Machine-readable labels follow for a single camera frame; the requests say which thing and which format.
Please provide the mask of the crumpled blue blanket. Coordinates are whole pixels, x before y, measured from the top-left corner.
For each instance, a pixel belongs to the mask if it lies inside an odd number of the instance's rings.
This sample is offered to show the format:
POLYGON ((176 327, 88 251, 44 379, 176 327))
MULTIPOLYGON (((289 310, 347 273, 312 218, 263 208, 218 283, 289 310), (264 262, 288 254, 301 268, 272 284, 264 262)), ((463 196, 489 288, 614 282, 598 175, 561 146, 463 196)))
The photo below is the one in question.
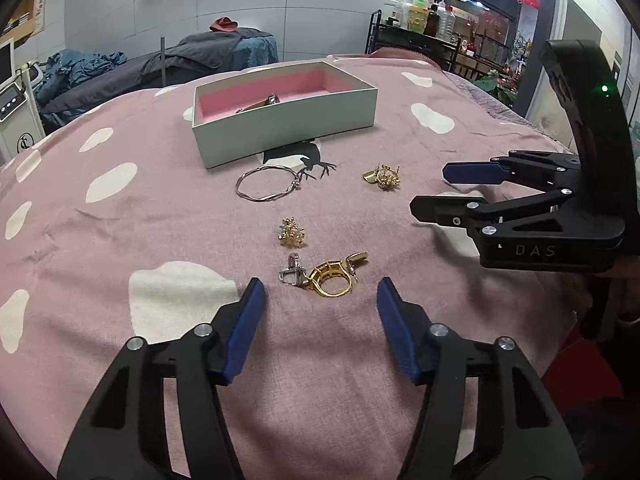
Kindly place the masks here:
POLYGON ((64 49, 48 57, 43 66, 43 81, 34 96, 45 106, 62 93, 103 75, 128 61, 124 52, 82 53, 64 49))

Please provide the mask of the pink polka dot bedsheet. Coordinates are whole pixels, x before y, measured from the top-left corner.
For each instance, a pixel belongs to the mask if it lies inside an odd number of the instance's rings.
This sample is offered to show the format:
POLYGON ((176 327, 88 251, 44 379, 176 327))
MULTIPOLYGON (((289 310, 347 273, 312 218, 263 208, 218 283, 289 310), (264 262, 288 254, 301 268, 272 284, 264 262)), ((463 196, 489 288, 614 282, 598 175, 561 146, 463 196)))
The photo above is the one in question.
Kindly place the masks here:
POLYGON ((275 162, 302 188, 252 203, 235 182, 253 155, 207 170, 191 129, 194 85, 122 96, 1 171, 1 403, 47 472, 122 345, 210 320, 260 278, 268 307, 242 374, 220 393, 250 479, 393 479, 422 402, 400 374, 376 285, 459 335, 510 336, 543 372, 574 322, 560 279, 484 269, 464 233, 422 226, 417 195, 454 195, 450 160, 551 151, 489 115, 430 63, 337 58, 378 88, 375 124, 275 162), (400 167, 383 191, 362 175, 400 167), (278 241, 283 218, 305 231, 278 241), (353 278, 345 258, 366 252, 353 278))

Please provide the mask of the white pump bottle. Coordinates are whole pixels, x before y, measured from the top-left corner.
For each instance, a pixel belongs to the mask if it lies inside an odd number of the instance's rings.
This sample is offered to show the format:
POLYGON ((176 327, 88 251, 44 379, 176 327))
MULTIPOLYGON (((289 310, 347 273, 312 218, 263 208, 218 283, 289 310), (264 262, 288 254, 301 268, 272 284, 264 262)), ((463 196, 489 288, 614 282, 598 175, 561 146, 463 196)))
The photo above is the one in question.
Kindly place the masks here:
POLYGON ((412 0, 395 0, 395 26, 406 29, 408 27, 408 13, 412 0))

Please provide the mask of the clear plastic bottle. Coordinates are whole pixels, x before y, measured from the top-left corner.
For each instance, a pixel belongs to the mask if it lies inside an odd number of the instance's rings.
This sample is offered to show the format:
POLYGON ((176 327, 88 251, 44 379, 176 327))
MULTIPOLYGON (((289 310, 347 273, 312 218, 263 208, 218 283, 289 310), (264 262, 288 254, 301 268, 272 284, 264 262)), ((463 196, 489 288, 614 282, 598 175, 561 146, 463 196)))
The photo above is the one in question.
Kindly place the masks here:
POLYGON ((442 41, 451 42, 454 34, 456 16, 452 12, 452 6, 441 6, 438 9, 438 29, 436 37, 442 41))

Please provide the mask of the wooden corner shelf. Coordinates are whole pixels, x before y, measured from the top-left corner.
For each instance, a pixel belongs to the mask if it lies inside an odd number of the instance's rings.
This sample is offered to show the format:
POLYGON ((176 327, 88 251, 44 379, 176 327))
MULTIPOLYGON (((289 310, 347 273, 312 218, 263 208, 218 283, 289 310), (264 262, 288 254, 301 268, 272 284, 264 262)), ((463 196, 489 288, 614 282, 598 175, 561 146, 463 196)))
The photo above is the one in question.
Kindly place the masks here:
POLYGON ((3 29, 2 44, 12 40, 14 47, 21 47, 31 36, 42 32, 45 5, 46 0, 22 0, 3 29))

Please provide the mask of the gold cluster earring pair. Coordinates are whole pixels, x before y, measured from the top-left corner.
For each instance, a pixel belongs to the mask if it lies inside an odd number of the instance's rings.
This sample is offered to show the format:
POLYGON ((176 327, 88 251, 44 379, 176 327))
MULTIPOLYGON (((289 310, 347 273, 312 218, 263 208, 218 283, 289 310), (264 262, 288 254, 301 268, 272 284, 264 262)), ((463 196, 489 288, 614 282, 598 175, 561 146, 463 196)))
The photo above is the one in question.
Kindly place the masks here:
POLYGON ((383 191, 393 191, 400 187, 400 167, 388 165, 378 165, 373 170, 362 175, 363 180, 369 184, 374 184, 383 191))

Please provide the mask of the rose gold wrist watch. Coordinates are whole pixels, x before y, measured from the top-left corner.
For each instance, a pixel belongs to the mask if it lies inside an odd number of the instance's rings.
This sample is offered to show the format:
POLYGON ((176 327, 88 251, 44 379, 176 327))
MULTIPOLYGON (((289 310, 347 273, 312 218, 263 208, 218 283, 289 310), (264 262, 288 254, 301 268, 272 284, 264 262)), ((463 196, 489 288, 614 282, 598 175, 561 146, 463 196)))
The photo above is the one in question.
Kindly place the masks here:
POLYGON ((271 93, 265 99, 252 103, 250 105, 241 107, 236 112, 244 113, 244 112, 248 112, 249 110, 258 110, 258 108, 270 106, 273 104, 278 104, 279 102, 280 102, 280 98, 276 94, 271 93))

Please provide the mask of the gold flower earring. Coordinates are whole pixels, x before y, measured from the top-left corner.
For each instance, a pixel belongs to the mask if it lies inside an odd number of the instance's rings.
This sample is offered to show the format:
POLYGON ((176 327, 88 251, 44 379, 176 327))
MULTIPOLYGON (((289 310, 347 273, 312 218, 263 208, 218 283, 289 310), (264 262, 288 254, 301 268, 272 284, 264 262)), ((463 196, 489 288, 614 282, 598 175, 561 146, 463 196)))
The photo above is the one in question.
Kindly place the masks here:
POLYGON ((279 226, 278 241, 284 247, 301 248, 306 244, 305 231, 294 217, 283 218, 279 226))

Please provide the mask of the green pump bottle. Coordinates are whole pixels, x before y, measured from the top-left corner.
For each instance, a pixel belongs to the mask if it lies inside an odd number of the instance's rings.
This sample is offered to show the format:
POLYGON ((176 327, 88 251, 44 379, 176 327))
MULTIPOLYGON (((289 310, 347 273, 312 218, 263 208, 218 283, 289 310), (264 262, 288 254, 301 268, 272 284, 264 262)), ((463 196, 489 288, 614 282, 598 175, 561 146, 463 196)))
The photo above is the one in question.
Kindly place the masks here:
POLYGON ((412 0, 408 11, 407 28, 409 32, 423 34, 428 20, 428 0, 412 0))

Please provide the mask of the red cloth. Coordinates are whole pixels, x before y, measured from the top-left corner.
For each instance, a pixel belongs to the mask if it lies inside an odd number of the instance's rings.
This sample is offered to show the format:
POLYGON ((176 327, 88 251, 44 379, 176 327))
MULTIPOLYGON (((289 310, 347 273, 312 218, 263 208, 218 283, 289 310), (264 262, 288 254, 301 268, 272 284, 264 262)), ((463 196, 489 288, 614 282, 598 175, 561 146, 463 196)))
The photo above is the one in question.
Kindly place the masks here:
POLYGON ((228 16, 216 18, 216 20, 209 25, 209 30, 211 32, 236 32, 238 28, 238 22, 228 18, 228 16))

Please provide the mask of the black trolley rack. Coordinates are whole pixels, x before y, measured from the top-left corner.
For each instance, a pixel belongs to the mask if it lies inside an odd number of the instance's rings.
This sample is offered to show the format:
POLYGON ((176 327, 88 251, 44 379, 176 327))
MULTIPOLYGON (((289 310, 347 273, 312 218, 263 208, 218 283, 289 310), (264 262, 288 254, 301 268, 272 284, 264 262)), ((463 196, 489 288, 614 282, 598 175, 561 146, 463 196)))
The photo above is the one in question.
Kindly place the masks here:
POLYGON ((387 25, 383 20, 382 11, 377 10, 370 16, 364 53, 371 54, 383 48, 420 53, 443 70, 448 70, 467 80, 477 80, 491 73, 497 73, 501 77, 506 76, 500 65, 484 58, 473 58, 463 54, 460 40, 450 44, 432 36, 387 25))

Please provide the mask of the mint box pink lining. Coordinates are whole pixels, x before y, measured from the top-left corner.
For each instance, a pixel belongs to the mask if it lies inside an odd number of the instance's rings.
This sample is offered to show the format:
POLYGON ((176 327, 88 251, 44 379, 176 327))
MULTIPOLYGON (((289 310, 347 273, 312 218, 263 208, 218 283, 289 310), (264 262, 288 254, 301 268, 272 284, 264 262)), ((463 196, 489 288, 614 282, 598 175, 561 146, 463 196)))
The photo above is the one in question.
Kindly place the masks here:
POLYGON ((326 61, 242 70, 194 90, 192 132, 204 167, 374 126, 378 88, 326 61), (236 111, 271 93, 278 104, 236 111))

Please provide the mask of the massage bed grey cover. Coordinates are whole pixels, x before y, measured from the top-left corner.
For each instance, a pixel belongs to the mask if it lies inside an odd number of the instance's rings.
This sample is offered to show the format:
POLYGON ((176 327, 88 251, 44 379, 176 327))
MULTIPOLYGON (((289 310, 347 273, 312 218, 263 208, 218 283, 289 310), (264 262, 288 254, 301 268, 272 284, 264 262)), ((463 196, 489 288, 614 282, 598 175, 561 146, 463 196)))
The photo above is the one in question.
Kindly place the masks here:
POLYGON ((244 27, 236 32, 200 32, 163 52, 128 58, 125 64, 71 88, 45 106, 36 102, 44 131, 51 133, 126 93, 278 61, 276 38, 268 32, 244 27))

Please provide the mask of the white beauty machine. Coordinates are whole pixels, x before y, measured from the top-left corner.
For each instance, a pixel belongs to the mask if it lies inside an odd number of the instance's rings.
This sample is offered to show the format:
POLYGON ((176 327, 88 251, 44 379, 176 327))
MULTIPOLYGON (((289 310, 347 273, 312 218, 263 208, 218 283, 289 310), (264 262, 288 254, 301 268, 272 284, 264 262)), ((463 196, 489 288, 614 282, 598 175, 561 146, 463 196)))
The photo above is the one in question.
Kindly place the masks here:
POLYGON ((14 40, 1 44, 0 148, 1 163, 35 146, 46 135, 32 91, 32 76, 41 76, 38 64, 18 66, 14 40))

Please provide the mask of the dark brown bottle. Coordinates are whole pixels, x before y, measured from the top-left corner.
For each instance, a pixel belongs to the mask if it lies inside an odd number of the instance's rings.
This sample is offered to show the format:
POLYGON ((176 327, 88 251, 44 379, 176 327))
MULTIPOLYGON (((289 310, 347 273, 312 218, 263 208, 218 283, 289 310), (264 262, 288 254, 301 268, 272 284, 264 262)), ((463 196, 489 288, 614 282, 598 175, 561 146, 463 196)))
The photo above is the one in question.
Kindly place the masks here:
POLYGON ((436 37, 439 28, 439 7, 436 3, 432 4, 430 10, 428 10, 427 21, 424 28, 424 35, 436 37))

